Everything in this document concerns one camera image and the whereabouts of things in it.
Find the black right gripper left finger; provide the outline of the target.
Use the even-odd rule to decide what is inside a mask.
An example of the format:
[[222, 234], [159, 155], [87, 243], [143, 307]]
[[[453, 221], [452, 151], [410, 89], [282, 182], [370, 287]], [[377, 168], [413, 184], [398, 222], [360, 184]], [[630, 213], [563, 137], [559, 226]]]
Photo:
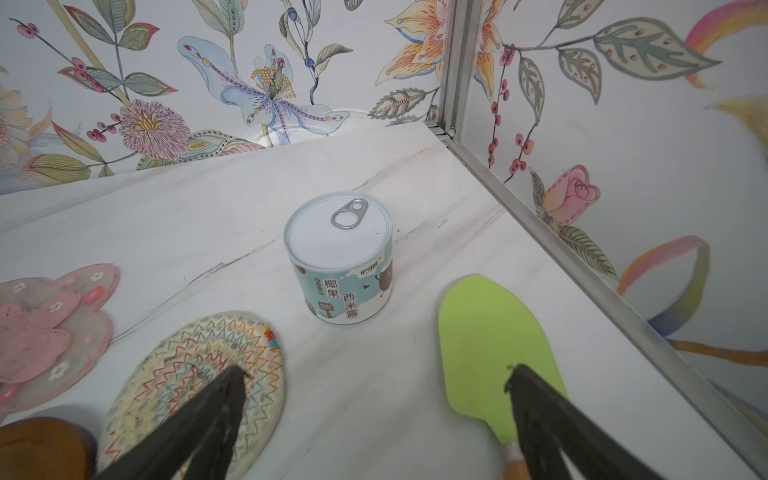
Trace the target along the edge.
[[246, 400], [246, 372], [227, 367], [148, 437], [98, 473], [98, 479], [224, 479]]

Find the pink flower coaster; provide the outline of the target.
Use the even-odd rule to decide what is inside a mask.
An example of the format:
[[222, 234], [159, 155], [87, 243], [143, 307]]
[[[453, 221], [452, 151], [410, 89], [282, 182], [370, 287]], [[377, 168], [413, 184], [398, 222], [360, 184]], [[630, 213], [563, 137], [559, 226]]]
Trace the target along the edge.
[[113, 335], [102, 307], [119, 280], [117, 266], [94, 264], [1, 284], [3, 417], [54, 399], [96, 365]]

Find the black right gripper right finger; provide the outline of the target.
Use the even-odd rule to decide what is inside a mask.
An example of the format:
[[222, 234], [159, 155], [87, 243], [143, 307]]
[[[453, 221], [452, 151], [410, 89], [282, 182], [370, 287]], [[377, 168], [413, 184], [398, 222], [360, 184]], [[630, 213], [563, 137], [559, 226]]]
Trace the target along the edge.
[[656, 471], [606, 434], [530, 367], [505, 384], [518, 432], [507, 479], [569, 479], [571, 462], [585, 479], [659, 479]]

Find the colourful zigzag woven coaster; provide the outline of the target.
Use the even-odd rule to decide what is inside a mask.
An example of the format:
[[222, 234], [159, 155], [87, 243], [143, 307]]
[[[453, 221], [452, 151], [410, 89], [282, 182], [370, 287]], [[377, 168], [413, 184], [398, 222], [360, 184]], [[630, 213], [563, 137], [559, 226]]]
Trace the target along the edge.
[[274, 330], [238, 312], [210, 315], [180, 328], [136, 367], [108, 411], [97, 470], [111, 466], [233, 365], [246, 373], [245, 403], [227, 477], [243, 478], [281, 416], [285, 372]]

